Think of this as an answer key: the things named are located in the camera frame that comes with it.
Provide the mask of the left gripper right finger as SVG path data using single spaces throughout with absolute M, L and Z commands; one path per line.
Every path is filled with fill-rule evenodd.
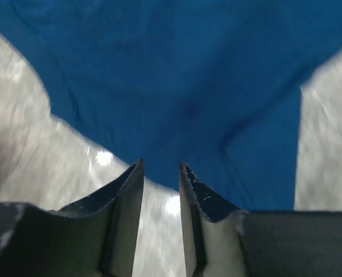
M 187 276 L 342 276 L 342 212 L 246 211 L 179 173 Z

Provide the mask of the blue t shirt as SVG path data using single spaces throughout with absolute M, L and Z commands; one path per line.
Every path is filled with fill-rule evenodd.
M 342 1 L 0 1 L 51 112 L 146 176 L 188 163 L 245 209 L 290 210 L 301 91 L 342 48 Z

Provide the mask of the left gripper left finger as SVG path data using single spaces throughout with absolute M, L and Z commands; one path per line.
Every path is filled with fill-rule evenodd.
M 131 276 L 144 163 L 61 209 L 0 202 L 0 276 Z

